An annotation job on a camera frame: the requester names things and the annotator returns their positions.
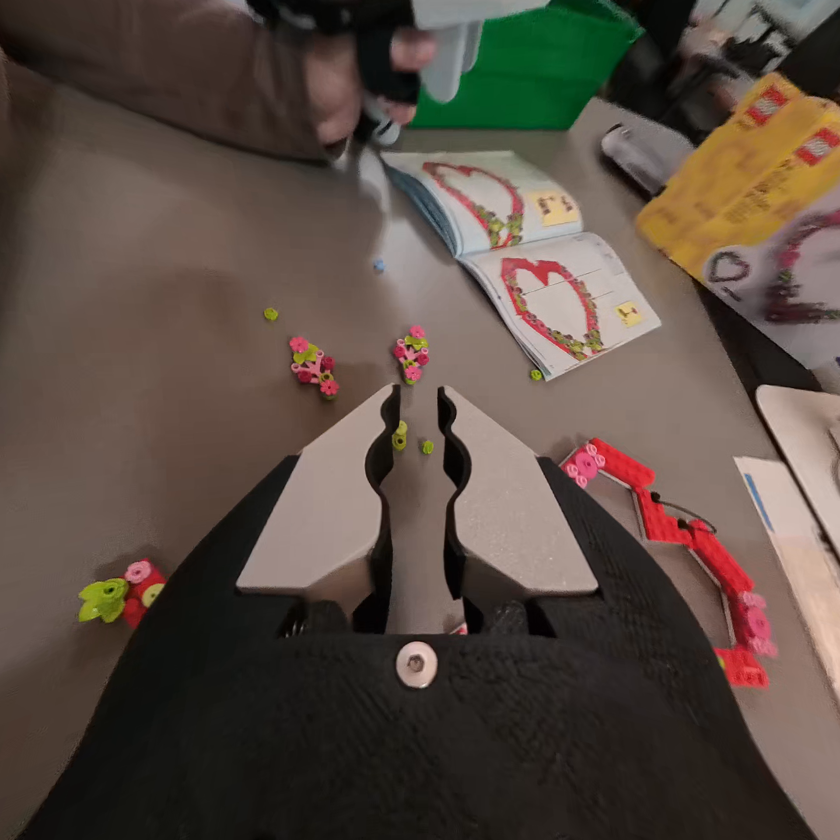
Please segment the person's left hand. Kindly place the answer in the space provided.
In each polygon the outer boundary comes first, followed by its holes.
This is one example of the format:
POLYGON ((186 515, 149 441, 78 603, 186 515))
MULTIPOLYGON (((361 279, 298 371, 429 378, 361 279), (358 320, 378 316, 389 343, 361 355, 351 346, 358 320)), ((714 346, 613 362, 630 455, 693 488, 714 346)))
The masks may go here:
MULTIPOLYGON (((390 69, 398 75, 416 75, 435 57, 432 33, 398 28, 390 45, 390 69)), ((308 41, 303 60, 311 123, 327 151, 343 147, 360 120, 365 84, 353 35, 315 33, 308 41)))

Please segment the green plastic bin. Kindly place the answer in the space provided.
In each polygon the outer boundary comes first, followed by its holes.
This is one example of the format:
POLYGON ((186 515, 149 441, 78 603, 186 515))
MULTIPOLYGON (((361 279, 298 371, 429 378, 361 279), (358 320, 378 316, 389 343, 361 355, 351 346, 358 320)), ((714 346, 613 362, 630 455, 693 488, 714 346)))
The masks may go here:
POLYGON ((447 103, 421 93, 421 130, 568 130, 644 34, 612 2, 559 1, 485 22, 473 68, 447 103))

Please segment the open lego instruction booklet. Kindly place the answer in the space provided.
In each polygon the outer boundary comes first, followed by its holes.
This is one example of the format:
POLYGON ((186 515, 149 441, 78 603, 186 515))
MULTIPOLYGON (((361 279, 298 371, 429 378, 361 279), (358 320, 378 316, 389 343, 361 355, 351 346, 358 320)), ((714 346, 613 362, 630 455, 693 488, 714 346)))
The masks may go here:
POLYGON ((391 183, 485 292, 551 381, 660 319, 561 184, 510 150, 384 152, 391 183))

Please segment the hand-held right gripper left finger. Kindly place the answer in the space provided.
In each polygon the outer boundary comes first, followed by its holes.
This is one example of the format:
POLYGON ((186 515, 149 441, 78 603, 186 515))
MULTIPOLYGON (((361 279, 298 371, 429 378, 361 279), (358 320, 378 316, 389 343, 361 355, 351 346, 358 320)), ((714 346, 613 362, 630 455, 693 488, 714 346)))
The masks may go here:
POLYGON ((301 450, 237 579, 241 593, 334 602, 356 631, 384 633, 393 548, 382 482, 401 401, 399 385, 382 387, 301 450))

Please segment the light wooden board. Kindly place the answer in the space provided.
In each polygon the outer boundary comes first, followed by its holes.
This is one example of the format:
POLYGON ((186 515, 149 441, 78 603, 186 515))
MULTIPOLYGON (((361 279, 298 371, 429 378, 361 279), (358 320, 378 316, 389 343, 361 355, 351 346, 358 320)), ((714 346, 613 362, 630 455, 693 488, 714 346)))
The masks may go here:
POLYGON ((839 396, 760 385, 754 398, 828 542, 839 554, 839 396))

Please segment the red lego heart frame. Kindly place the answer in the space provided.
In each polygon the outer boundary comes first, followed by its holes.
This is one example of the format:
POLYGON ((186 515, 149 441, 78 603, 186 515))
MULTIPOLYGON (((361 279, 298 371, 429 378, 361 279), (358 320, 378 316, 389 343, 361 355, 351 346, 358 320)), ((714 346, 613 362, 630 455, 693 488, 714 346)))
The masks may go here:
MULTIPOLYGON (((698 562, 717 587, 727 620, 728 646, 715 647, 715 653, 728 683, 768 689, 770 678, 760 659, 776 657, 778 648, 764 611, 766 602, 714 527, 686 508, 662 500, 654 490, 655 472, 600 438, 586 441, 560 467, 582 489, 598 476, 627 489, 646 541, 676 545, 698 562)), ((152 562, 135 561, 121 576, 94 581, 81 590, 77 620, 111 624, 122 619, 135 629, 165 584, 165 576, 152 562)))

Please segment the printed paper sheet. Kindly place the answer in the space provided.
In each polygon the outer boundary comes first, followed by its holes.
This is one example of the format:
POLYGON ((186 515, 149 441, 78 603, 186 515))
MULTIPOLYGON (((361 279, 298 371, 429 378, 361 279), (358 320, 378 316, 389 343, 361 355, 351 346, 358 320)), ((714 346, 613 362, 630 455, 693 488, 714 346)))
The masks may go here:
POLYGON ((835 699, 839 699, 838 558, 789 468, 737 456, 734 463, 769 535, 835 699))

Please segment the black flat pouch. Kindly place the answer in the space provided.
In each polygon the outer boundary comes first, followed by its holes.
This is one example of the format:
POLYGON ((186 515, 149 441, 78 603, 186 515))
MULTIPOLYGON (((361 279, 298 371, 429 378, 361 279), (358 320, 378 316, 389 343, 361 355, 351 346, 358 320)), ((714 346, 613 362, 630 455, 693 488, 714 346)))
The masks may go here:
POLYGON ((600 141, 606 168, 646 202, 664 191, 695 149, 684 134, 642 118, 613 125, 600 141))

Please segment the pink green lego flower cluster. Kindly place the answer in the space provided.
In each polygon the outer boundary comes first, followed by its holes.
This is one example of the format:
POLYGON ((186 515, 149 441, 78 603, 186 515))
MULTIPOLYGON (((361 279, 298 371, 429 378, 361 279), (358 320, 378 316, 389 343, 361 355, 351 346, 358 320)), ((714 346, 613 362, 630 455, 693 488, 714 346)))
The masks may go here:
POLYGON ((407 334, 397 339, 393 355, 401 365, 402 378, 406 385, 414 385, 423 377, 429 362, 429 344, 423 327, 413 325, 407 334))
POLYGON ((335 400, 340 391, 334 376, 335 359, 305 338, 293 337, 288 343, 292 359, 290 372, 297 381, 317 387, 324 400, 335 400))

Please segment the person's left forearm brown sleeve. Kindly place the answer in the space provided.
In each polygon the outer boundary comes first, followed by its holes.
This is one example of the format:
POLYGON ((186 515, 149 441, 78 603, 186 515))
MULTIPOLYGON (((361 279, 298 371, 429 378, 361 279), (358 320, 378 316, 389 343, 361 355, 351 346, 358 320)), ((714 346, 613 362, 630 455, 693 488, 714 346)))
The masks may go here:
POLYGON ((2 1, 2 49, 59 84, 243 151, 327 161, 306 41, 232 2, 2 1))

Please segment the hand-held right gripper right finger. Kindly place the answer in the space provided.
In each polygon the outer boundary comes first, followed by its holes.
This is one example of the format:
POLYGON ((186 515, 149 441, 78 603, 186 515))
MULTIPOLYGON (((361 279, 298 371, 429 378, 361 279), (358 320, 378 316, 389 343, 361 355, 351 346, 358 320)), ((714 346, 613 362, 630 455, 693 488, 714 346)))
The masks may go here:
POLYGON ((453 387, 437 389, 444 472, 444 572, 462 634, 498 608, 593 595, 598 583, 537 454, 453 387))

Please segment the yellow lego set box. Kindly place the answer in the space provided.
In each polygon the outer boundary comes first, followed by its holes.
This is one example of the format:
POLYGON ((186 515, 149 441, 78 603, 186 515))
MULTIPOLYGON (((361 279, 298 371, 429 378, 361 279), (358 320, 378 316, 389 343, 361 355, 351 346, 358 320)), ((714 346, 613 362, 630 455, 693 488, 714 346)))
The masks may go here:
POLYGON ((806 369, 838 375, 839 108, 781 74, 641 211, 639 233, 806 369))

